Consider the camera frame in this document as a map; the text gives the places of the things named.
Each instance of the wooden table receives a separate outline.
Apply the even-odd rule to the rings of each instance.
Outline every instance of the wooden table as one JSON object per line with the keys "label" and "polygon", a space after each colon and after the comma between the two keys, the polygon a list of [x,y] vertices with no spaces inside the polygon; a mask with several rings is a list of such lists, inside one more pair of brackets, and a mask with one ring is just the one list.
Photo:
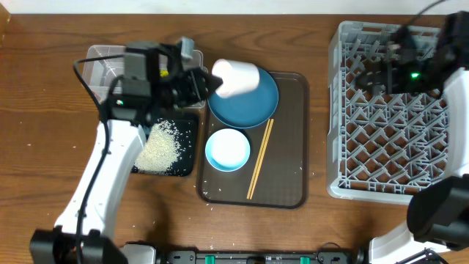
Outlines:
{"label": "wooden table", "polygon": [[[329,122],[328,45],[344,20],[368,15],[13,15],[0,49],[0,263],[30,263],[36,228],[50,229],[78,184],[95,141],[97,112],[72,63],[94,44],[175,43],[191,37],[205,55],[303,74],[310,85],[309,198],[297,210],[206,205],[196,177],[131,175],[115,243],[146,240],[199,250],[314,251],[333,241],[358,248],[406,217],[406,207],[334,199],[325,187]],[[418,24],[441,26],[441,17]],[[466,263],[469,251],[452,252]]]}

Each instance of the rice grains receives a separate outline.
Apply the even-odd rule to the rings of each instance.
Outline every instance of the rice grains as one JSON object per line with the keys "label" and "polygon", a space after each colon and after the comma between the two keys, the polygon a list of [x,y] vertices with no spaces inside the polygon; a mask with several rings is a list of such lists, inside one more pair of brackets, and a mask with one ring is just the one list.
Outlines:
{"label": "rice grains", "polygon": [[164,174],[179,159],[180,133],[173,124],[164,120],[152,126],[147,144],[135,161],[140,172]]}

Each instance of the blue plate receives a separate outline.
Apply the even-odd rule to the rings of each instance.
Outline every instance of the blue plate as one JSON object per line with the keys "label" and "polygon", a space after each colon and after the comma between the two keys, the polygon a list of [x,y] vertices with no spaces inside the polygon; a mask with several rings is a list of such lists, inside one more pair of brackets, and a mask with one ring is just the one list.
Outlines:
{"label": "blue plate", "polygon": [[244,166],[250,154],[248,139],[231,128],[216,131],[205,145],[208,163],[222,172],[233,172]]}
{"label": "blue plate", "polygon": [[272,76],[259,69],[259,86],[252,92],[221,98],[214,93],[210,110],[223,124],[233,128],[253,128],[267,121],[277,109],[278,88]]}

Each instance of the white cup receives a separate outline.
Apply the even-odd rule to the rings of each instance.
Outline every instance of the white cup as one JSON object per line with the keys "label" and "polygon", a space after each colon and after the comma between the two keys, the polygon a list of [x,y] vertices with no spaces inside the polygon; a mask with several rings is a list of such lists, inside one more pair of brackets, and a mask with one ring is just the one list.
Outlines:
{"label": "white cup", "polygon": [[259,69],[247,62],[219,59],[213,65],[212,74],[223,80],[215,91],[221,98],[253,91],[259,85]]}

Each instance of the wooden chopstick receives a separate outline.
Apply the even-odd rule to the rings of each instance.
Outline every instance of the wooden chopstick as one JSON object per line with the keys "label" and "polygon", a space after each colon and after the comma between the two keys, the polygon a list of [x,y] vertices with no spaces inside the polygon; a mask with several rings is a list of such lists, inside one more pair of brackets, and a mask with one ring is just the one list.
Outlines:
{"label": "wooden chopstick", "polygon": [[257,156],[256,166],[254,167],[254,173],[251,179],[251,185],[249,186],[248,199],[252,199],[254,195],[254,189],[256,188],[257,178],[261,172],[262,162],[264,161],[265,150],[267,149],[267,143],[269,142],[270,132],[273,127],[273,119],[267,121],[267,126],[265,127],[264,137],[262,138],[261,148],[259,150],[259,155]]}

